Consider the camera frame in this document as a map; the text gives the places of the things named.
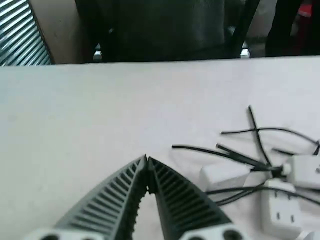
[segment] tabletop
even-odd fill
[[[172,144],[227,145],[259,157],[253,135],[220,136],[249,127],[252,105],[260,127],[320,136],[320,58],[270,58],[181,63],[95,64],[0,69],[0,232],[18,240],[53,226],[75,203],[119,168],[146,154],[198,183],[202,166],[226,159]],[[272,147],[310,153],[297,137],[261,134]],[[246,185],[265,176],[254,173]],[[320,228],[320,210],[301,202],[306,230]],[[253,239],[261,231],[260,194],[223,207]],[[157,204],[141,203],[134,239],[162,240]]]

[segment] white power adapter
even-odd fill
[[[226,161],[219,164],[204,166],[200,171],[199,188],[204,192],[244,186],[250,168],[244,164]],[[213,196],[215,201],[230,197],[235,193],[223,193]]]
[[[320,157],[297,155],[283,165],[287,181],[296,187],[320,189]]]
[[[304,240],[319,240],[320,239],[320,231],[313,231],[306,236]]]
[[[280,179],[265,182],[266,187],[295,193],[296,188]],[[263,231],[276,238],[296,239],[302,232],[302,213],[296,198],[279,191],[263,191],[261,195]]]

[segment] person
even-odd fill
[[[267,57],[288,56],[292,25],[303,0],[278,0],[265,45]],[[312,17],[303,55],[320,54],[320,0],[312,0]]]

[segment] black cable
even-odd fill
[[[266,165],[263,165],[263,163],[262,163],[262,165],[255,165],[252,162],[249,162],[249,161],[247,161],[245,159],[236,158],[236,157],[234,157],[232,155],[225,154],[225,153],[218,152],[218,151],[213,151],[213,150],[210,150],[210,149],[205,149],[205,148],[200,148],[200,147],[195,147],[195,146],[187,146],[187,145],[173,145],[172,148],[173,149],[186,149],[186,150],[192,150],[192,151],[196,151],[196,152],[200,152],[200,153],[217,155],[217,156],[220,156],[220,157],[223,157],[223,158],[227,158],[227,159],[236,161],[238,163],[248,164],[248,165],[251,165],[251,166],[254,166],[254,167],[258,167],[258,169],[261,169],[261,170],[268,170],[268,167]]]
[[[261,166],[262,168],[266,166],[266,165],[263,164],[262,162],[257,161],[257,160],[254,160],[254,159],[252,159],[251,157],[248,157],[248,156],[243,155],[243,154],[241,154],[241,153],[239,153],[239,152],[236,152],[236,151],[234,151],[234,150],[232,150],[232,149],[230,149],[230,148],[228,148],[228,147],[226,147],[226,146],[217,144],[216,147],[217,147],[218,149],[221,149],[221,150],[223,150],[223,151],[226,151],[226,152],[229,153],[231,156],[234,155],[234,156],[237,157],[237,158],[244,159],[245,161],[248,162],[248,164],[251,163],[252,166]]]
[[[263,186],[264,184],[265,184],[265,183],[262,183],[262,184],[256,186],[256,188],[257,188],[257,187],[260,187],[260,186]],[[242,198],[244,198],[244,197],[247,197],[247,196],[249,196],[249,195],[251,195],[251,194],[253,194],[253,193],[255,193],[254,190],[244,190],[244,191],[242,191],[242,192],[240,192],[240,193],[238,193],[238,194],[236,194],[236,195],[233,195],[233,196],[231,196],[231,197],[228,197],[228,198],[226,198],[226,199],[223,199],[223,200],[220,200],[220,201],[216,201],[215,203],[216,203],[219,207],[222,207],[222,206],[224,206],[224,205],[234,203],[235,201],[238,201],[239,199],[242,199]]]
[[[287,156],[290,156],[290,157],[295,156],[295,155],[299,155],[298,153],[295,153],[295,152],[292,152],[292,151],[287,151],[287,150],[282,150],[282,149],[279,149],[279,148],[276,148],[276,147],[272,148],[272,151],[277,152],[279,154],[287,155]]]
[[[249,187],[226,188],[226,189],[220,189],[220,190],[215,190],[215,191],[207,191],[206,194],[207,195],[214,195],[214,194],[232,193],[232,192],[238,192],[238,191],[252,191],[251,194],[258,192],[258,191],[277,191],[277,192],[285,193],[291,197],[301,198],[303,200],[309,201],[311,203],[314,203],[314,204],[320,206],[320,201],[314,200],[314,199],[309,198],[307,196],[303,196],[303,195],[296,193],[296,192],[291,192],[291,191],[287,191],[287,190],[284,190],[281,188],[268,187],[268,186],[249,186]]]
[[[318,146],[316,147],[316,150],[313,153],[314,156],[318,156],[319,155],[319,151],[320,151],[320,142],[317,141],[317,143],[318,143]]]
[[[251,121],[252,121],[252,124],[253,124],[253,129],[254,129],[255,138],[256,138],[256,140],[257,140],[257,142],[258,142],[258,147],[259,147],[261,153],[263,154],[264,159],[266,160],[267,164],[268,164],[269,166],[272,166],[272,164],[271,164],[271,162],[270,162],[270,160],[269,160],[269,157],[268,157],[267,154],[266,154],[266,151],[265,151],[265,149],[264,149],[264,146],[263,146],[263,144],[262,144],[262,142],[261,142],[261,138],[260,138],[260,134],[259,134],[259,131],[258,131],[258,126],[257,126],[257,123],[256,123],[255,115],[254,115],[254,112],[253,112],[251,106],[248,107],[248,111],[249,111],[249,115],[250,115],[250,117],[251,117]]]
[[[253,160],[253,159],[251,159],[252,161],[249,161],[246,158],[237,157],[235,154],[234,155],[225,154],[225,153],[222,153],[222,152],[218,152],[218,151],[214,151],[214,150],[210,150],[210,149],[205,149],[205,148],[200,148],[200,147],[195,147],[195,146],[173,145],[172,148],[173,149],[191,150],[191,151],[196,151],[196,152],[205,153],[205,154],[212,154],[212,155],[216,155],[216,156],[220,156],[220,157],[223,157],[223,158],[227,158],[227,159],[233,160],[233,161],[238,162],[238,163],[251,165],[251,166],[254,167],[253,169],[251,169],[251,172],[272,172],[272,173],[279,174],[283,170],[283,168],[281,166],[279,166],[279,167],[271,167],[271,166],[264,165],[262,162],[259,162],[259,161]]]
[[[319,142],[316,141],[316,140],[313,140],[312,138],[300,133],[300,132],[297,132],[297,131],[293,131],[293,130],[290,130],[288,128],[283,128],[283,127],[259,127],[257,129],[248,129],[248,130],[240,130],[240,131],[223,131],[221,132],[222,135],[231,135],[231,134],[243,134],[243,133],[249,133],[249,132],[255,132],[255,131],[280,131],[280,132],[285,132],[285,133],[288,133],[288,134],[293,134],[293,135],[296,135],[298,137],[301,137],[311,143],[313,143],[314,145],[316,146],[319,146]]]

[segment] screw hole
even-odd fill
[[[41,240],[59,240],[59,237],[57,235],[48,235],[42,238]]]
[[[194,236],[189,238],[189,240],[204,240],[202,237]]]
[[[224,232],[223,237],[225,240],[242,240],[242,235],[235,230],[227,230]]]

